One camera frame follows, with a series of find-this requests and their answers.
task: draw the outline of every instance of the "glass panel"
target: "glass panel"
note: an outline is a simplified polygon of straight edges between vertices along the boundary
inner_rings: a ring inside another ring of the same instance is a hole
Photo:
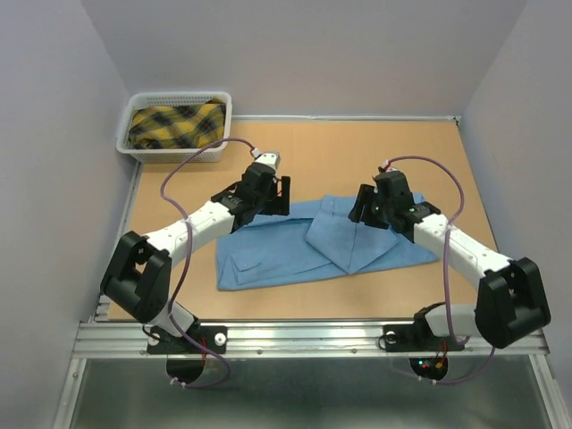
[[[484,357],[450,359],[448,379]],[[396,359],[401,369],[408,361]],[[161,359],[88,362],[77,428],[540,428],[550,427],[528,357],[496,357],[459,386],[398,374],[389,359],[233,362],[212,390],[171,386]]]

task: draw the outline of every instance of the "blue cloth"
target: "blue cloth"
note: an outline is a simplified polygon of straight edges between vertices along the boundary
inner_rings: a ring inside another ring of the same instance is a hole
[[[416,202],[423,201],[414,194]],[[325,196],[290,205],[289,216],[259,215],[221,237],[216,248],[219,290],[312,282],[435,261],[437,256],[391,230],[353,223],[355,198]]]

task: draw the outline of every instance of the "screw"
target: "screw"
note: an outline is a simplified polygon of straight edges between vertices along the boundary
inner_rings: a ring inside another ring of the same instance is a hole
[[[385,338],[385,342],[387,342],[388,344],[393,345],[397,343],[397,335],[395,335],[394,331],[386,332],[383,337]]]
[[[224,335],[222,332],[217,333],[214,336],[214,344],[217,346],[223,346],[226,344],[226,335]]]

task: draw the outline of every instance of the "metal frame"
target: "metal frame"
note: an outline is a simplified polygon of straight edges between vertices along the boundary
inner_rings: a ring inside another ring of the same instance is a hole
[[[237,116],[236,120],[270,121],[452,121],[459,117],[395,117],[395,116]],[[124,233],[131,216],[139,187],[142,164],[137,163],[131,178],[122,220],[115,243]],[[70,427],[80,395],[87,359],[90,358],[162,358],[147,354],[147,337],[137,323],[111,323],[107,319],[108,297],[100,297],[95,314],[88,323],[80,324],[71,354],[62,396],[54,420],[54,428]],[[377,345],[385,324],[411,323],[411,320],[307,320],[307,321],[204,321],[203,324],[228,326],[226,357],[252,358],[389,358],[419,356],[418,353],[388,354]],[[472,339],[463,352],[451,356],[488,355],[490,345],[483,339]],[[549,353],[542,331],[535,332],[512,346],[499,350],[499,355],[529,355],[551,425],[554,429],[572,427],[559,387],[553,379],[546,355]],[[189,358],[184,355],[169,358]]]
[[[536,382],[543,397],[544,406],[553,429],[569,429],[572,427],[570,416],[566,410],[560,387],[548,365],[546,356],[530,356]]]
[[[204,326],[224,324],[228,327],[226,353],[228,359],[255,358],[395,358],[417,357],[424,353],[387,353],[378,346],[386,324],[410,324],[410,320],[359,321],[280,321],[227,322],[207,321]],[[462,352],[450,356],[486,356],[491,346],[482,338],[469,341]],[[499,355],[544,355],[548,346],[538,331],[506,349]],[[161,358],[147,354],[147,336],[137,323],[82,324],[71,357],[97,358]],[[170,355],[169,358],[201,358],[200,355]]]

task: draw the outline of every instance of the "folded fabric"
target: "folded fabric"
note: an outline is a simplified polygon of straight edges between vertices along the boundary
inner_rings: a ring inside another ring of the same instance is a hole
[[[226,105],[153,105],[135,112],[128,140],[135,149],[191,149],[223,138]]]
[[[423,201],[414,194],[417,202]],[[259,215],[217,242],[219,290],[312,282],[435,261],[392,230],[348,219],[355,198],[325,196],[290,205],[289,216]]]

